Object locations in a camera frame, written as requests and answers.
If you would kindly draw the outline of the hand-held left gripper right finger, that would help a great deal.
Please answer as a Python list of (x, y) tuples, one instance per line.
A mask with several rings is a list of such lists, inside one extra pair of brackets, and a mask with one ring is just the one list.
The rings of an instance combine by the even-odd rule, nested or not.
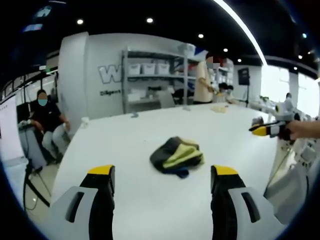
[(210, 169), (213, 240), (275, 240), (285, 229), (273, 205), (231, 167)]

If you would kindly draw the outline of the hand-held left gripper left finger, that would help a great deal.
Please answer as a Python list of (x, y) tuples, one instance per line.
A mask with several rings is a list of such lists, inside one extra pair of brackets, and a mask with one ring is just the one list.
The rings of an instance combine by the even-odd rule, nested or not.
[(94, 167), (50, 207), (55, 240), (112, 240), (115, 166)]

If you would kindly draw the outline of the person's right hand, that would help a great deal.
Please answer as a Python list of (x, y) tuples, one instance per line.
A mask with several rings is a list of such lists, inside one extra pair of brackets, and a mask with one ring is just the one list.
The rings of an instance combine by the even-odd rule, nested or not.
[(289, 130), (289, 136), (291, 140), (296, 140), (305, 137), (304, 123), (298, 120), (291, 121), (286, 124), (286, 129)]

